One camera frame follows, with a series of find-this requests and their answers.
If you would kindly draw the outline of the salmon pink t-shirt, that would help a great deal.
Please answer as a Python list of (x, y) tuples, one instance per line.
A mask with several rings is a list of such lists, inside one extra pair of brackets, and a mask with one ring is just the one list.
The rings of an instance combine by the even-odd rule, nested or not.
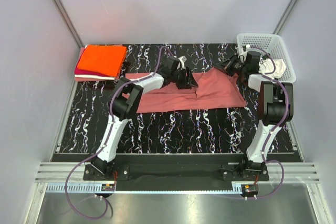
[(136, 82), (143, 87), (138, 113), (246, 106), (246, 101), (237, 87), (238, 76), (230, 77), (215, 68), (208, 72), (193, 73), (198, 86), (191, 89), (178, 89), (172, 82), (160, 88), (163, 77), (158, 73), (127, 73), (125, 75), (129, 80), (143, 79), (146, 76), (149, 78), (145, 81)]

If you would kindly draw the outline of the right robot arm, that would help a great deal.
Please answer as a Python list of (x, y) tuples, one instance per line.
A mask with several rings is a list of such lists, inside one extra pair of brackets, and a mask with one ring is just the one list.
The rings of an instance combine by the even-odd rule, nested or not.
[(261, 48), (233, 55), (215, 66), (222, 73), (241, 77), (249, 88), (258, 91), (258, 127), (252, 143), (238, 165), (223, 165), (223, 179), (268, 180), (267, 154), (277, 133), (293, 117), (293, 85), (272, 78), (276, 65)]

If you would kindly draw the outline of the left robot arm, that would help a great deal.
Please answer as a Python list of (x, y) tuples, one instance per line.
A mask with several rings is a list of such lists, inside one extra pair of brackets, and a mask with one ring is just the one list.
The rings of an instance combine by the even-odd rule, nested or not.
[(113, 175), (120, 137), (131, 116), (136, 114), (143, 94), (161, 89), (170, 83), (174, 83), (178, 89), (198, 87), (185, 62), (184, 56), (169, 56), (157, 72), (135, 79), (123, 77), (118, 81), (110, 102), (111, 111), (102, 142), (86, 168), (86, 175), (99, 176), (103, 180)]

